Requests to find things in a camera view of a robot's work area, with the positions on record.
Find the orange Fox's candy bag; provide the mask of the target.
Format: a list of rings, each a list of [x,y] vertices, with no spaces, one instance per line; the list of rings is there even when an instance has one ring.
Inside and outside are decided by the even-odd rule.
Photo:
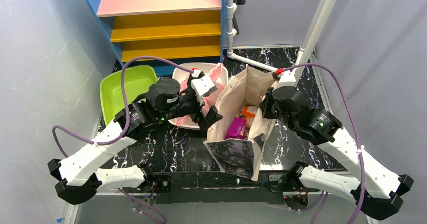
[[[239,114],[240,118],[245,120],[245,128],[250,129],[256,113],[258,111],[258,106],[244,106]]]

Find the white pvc pipe stand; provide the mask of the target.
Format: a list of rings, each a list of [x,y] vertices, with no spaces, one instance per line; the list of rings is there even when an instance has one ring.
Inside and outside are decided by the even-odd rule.
[[[236,60],[268,72],[275,72],[277,68],[256,62],[254,60],[244,58],[234,53],[233,51],[233,41],[234,37],[240,34],[237,20],[235,19],[235,11],[237,10],[238,5],[244,5],[246,0],[226,0],[226,20],[227,20],[227,29],[226,29],[226,41],[227,41],[227,58]]]

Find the beige canvas tote bag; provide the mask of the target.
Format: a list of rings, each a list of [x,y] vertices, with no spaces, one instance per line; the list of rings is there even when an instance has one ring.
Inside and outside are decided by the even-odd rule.
[[[264,145],[275,126],[274,119],[262,117],[259,104],[265,98],[268,88],[275,85],[271,73],[264,73],[246,67],[233,76],[219,94],[215,107],[222,119],[213,124],[207,132],[205,147],[223,173],[241,178],[258,180]],[[256,108],[254,122],[246,139],[226,139],[226,131],[232,120],[240,115],[244,106]]]

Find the colourful wooden shelf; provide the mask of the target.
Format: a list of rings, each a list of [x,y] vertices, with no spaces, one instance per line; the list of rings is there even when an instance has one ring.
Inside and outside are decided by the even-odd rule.
[[[86,0],[119,64],[223,60],[225,0]]]

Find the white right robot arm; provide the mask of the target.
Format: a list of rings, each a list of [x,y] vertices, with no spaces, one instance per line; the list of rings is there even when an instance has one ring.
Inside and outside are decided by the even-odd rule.
[[[268,182],[272,191],[318,189],[354,203],[375,220],[385,220],[399,212],[402,196],[411,190],[414,180],[407,174],[388,170],[357,146],[332,113],[311,108],[303,93],[293,86],[268,88],[260,108],[264,118],[281,121],[351,172],[351,177],[345,177],[297,161],[286,174]]]

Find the white rectangular tray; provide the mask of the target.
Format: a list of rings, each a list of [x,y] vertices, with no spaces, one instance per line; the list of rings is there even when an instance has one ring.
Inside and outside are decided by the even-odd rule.
[[[197,62],[197,63],[184,63],[181,66],[187,69],[196,68],[198,70],[201,70],[205,74],[210,75],[212,80],[215,82],[215,86],[217,89],[212,94],[205,97],[204,99],[205,105],[203,106],[202,110],[204,113],[207,113],[210,107],[216,103],[216,100],[218,99],[220,93],[223,91],[225,86],[228,85],[228,81],[229,81],[228,70],[220,63],[214,64],[214,63]],[[187,87],[189,73],[179,68],[176,68],[173,72],[172,78],[176,79],[180,83],[180,86],[181,86],[180,90],[183,90]],[[191,120],[190,116],[170,119],[168,120],[168,122],[180,128],[190,129],[190,130],[200,130],[198,124],[194,123]]]

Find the green plastic tray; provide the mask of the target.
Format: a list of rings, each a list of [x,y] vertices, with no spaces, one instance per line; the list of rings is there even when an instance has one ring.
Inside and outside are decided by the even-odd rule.
[[[128,103],[131,103],[138,95],[147,92],[149,86],[156,83],[157,80],[155,71],[148,65],[127,68],[124,84]],[[121,71],[115,72],[101,81],[100,102],[105,124],[108,124],[119,111],[124,109]]]

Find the purple snack bag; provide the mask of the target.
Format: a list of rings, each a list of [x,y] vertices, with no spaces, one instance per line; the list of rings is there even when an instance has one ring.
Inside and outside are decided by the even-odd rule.
[[[246,130],[246,120],[244,118],[235,117],[228,127],[224,139],[240,139],[244,140]]]

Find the aluminium base frame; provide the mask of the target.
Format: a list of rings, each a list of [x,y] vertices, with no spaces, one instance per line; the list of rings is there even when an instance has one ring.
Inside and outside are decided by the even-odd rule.
[[[171,185],[157,188],[152,197],[152,203],[156,204],[266,202],[299,208],[313,204],[320,192],[315,189],[303,191],[301,197],[290,190],[286,194],[272,192],[265,186],[271,175],[280,176],[295,161],[343,171],[343,166],[326,152],[300,139],[281,123],[275,125],[266,142],[257,182],[221,173],[203,144],[205,140],[205,132],[163,123],[153,134],[139,138],[136,144],[121,151],[104,167],[149,163],[161,181],[171,181]]]

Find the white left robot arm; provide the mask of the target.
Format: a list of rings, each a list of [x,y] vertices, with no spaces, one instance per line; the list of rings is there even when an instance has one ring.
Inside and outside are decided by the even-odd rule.
[[[160,78],[138,95],[93,140],[74,154],[48,162],[51,175],[57,179],[57,196],[69,204],[84,203],[99,191],[137,188],[147,192],[166,192],[160,187],[163,177],[156,176],[148,164],[126,168],[104,169],[103,164],[126,147],[147,137],[170,119],[190,116],[200,130],[208,130],[222,116],[215,106],[203,112],[205,97],[217,87],[210,76],[189,77],[187,87],[177,80]]]

